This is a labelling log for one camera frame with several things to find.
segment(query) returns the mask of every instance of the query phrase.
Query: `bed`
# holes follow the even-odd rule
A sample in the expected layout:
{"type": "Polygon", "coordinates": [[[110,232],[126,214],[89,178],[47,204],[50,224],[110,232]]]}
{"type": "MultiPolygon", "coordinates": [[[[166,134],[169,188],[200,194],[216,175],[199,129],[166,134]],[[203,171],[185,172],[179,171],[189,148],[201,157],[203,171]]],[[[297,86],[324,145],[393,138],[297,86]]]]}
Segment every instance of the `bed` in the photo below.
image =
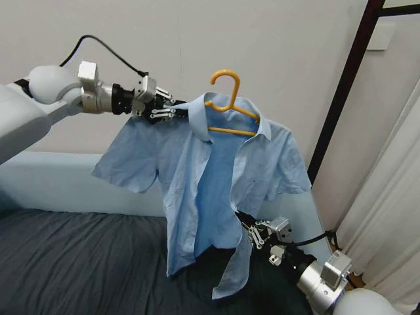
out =
{"type": "MultiPolygon", "coordinates": [[[[208,249],[167,278],[159,186],[134,194],[90,176],[94,154],[22,152],[0,166],[0,314],[311,314],[268,257],[253,255],[248,284],[211,300],[231,250],[208,249]]],[[[296,241],[321,234],[310,193],[264,204],[296,241]]],[[[306,246],[323,263],[325,240],[306,246]]]]}

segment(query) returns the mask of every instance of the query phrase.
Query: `black metal frame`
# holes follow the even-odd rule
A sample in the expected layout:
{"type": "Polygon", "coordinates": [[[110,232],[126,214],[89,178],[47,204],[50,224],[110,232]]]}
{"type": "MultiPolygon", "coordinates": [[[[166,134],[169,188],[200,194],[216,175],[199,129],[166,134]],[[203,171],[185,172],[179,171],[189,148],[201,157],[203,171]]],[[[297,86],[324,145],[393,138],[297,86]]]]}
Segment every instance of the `black metal frame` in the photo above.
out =
{"type": "Polygon", "coordinates": [[[329,107],[324,126],[322,127],[320,137],[316,143],[314,155],[309,164],[308,176],[312,184],[320,170],[322,160],[327,152],[329,142],[333,136],[341,112],[343,111],[348,94],[350,93],[378,19],[382,16],[420,14],[420,4],[383,8],[384,2],[385,0],[369,0],[367,2],[356,37],[354,38],[352,48],[348,54],[346,64],[341,74],[339,84],[335,90],[331,106],[329,107]]]}

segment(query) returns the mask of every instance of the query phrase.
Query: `hanger hook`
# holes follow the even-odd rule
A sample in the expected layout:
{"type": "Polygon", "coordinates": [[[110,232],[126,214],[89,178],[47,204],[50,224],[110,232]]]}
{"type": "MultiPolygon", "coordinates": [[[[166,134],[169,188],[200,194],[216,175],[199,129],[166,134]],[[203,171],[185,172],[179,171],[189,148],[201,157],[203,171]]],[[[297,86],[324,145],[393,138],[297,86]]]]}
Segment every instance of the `hanger hook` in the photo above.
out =
{"type": "Polygon", "coordinates": [[[229,75],[230,77],[233,77],[234,80],[235,80],[235,85],[234,85],[234,90],[232,92],[232,96],[230,97],[229,105],[216,106],[216,105],[214,105],[214,103],[211,100],[209,100],[208,102],[205,103],[206,106],[210,106],[210,107],[212,107],[212,109],[214,109],[218,112],[225,112],[225,111],[234,107],[236,95],[238,95],[239,86],[241,84],[241,80],[239,79],[239,75],[235,71],[229,70],[229,69],[222,69],[222,70],[219,70],[219,71],[216,71],[215,73],[213,73],[213,75],[211,76],[210,83],[212,85],[214,85],[216,83],[216,79],[218,77],[221,77],[222,75],[229,75]]]}

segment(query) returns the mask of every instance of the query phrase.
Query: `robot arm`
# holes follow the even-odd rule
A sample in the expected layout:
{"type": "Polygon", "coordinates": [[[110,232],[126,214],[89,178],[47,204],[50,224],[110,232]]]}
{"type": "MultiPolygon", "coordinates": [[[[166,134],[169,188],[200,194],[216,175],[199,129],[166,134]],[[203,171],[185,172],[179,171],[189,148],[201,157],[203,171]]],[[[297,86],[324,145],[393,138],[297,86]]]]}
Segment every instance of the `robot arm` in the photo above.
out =
{"type": "Polygon", "coordinates": [[[80,112],[143,116],[149,123],[186,117],[148,73],[133,90],[98,78],[95,63],[83,61],[78,77],[60,66],[41,66],[28,78],[0,85],[0,164],[43,138],[51,126],[80,112]]]}
{"type": "Polygon", "coordinates": [[[398,315],[380,294],[368,289],[346,291],[351,258],[335,251],[324,265],[316,257],[305,254],[299,245],[291,243],[289,220],[278,217],[273,221],[257,221],[240,213],[242,225],[248,230],[253,249],[267,255],[268,261],[281,268],[286,276],[305,294],[316,314],[332,315],[398,315]]]}

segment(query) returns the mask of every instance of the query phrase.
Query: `shirt sleeve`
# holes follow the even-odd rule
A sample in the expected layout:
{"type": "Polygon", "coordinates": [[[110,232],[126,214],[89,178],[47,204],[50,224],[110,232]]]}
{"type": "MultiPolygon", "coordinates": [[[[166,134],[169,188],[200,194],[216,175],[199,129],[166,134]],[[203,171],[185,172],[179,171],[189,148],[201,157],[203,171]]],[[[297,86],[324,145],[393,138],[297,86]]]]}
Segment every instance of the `shirt sleeve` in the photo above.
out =
{"type": "Polygon", "coordinates": [[[92,175],[132,192],[147,191],[158,173],[152,127],[143,119],[130,118],[92,175]]]}
{"type": "Polygon", "coordinates": [[[302,194],[309,191],[311,183],[305,163],[291,133],[286,137],[278,158],[267,200],[273,200],[277,194],[302,194]]]}

